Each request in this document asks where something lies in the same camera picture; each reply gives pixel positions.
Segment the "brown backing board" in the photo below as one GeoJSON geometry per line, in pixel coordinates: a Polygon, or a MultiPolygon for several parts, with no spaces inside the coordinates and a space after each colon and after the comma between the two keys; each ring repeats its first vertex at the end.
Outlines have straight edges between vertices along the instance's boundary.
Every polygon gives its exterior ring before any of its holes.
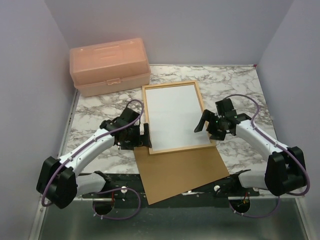
{"type": "Polygon", "coordinates": [[[133,153],[149,205],[230,175],[216,147],[150,154],[143,146],[133,153]]]}

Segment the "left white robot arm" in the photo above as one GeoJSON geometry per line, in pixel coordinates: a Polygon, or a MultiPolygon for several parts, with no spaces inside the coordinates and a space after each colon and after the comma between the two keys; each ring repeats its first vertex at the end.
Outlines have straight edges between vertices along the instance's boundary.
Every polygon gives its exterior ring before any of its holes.
{"type": "Polygon", "coordinates": [[[81,175],[83,169],[105,150],[118,146],[122,150],[151,148],[149,124],[140,122],[141,114],[126,107],[120,116],[104,120],[96,132],[71,152],[58,159],[48,157],[42,164],[36,190],[44,207],[67,207],[75,197],[96,193],[110,194],[109,179],[100,171],[81,175]]]}

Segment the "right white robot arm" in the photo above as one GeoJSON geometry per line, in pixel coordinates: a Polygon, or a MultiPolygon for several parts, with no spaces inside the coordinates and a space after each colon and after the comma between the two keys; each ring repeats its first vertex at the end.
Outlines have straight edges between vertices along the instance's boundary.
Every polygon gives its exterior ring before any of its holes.
{"type": "Polygon", "coordinates": [[[267,190],[274,196],[289,194],[298,196],[296,190],[310,189],[310,178],[306,171],[303,151],[289,147],[272,138],[255,124],[255,118],[237,113],[229,97],[215,103],[217,112],[204,110],[194,132],[203,129],[210,139],[223,141],[226,134],[237,136],[251,145],[267,161],[265,171],[244,170],[234,174],[230,191],[241,196],[248,188],[267,190]]]}

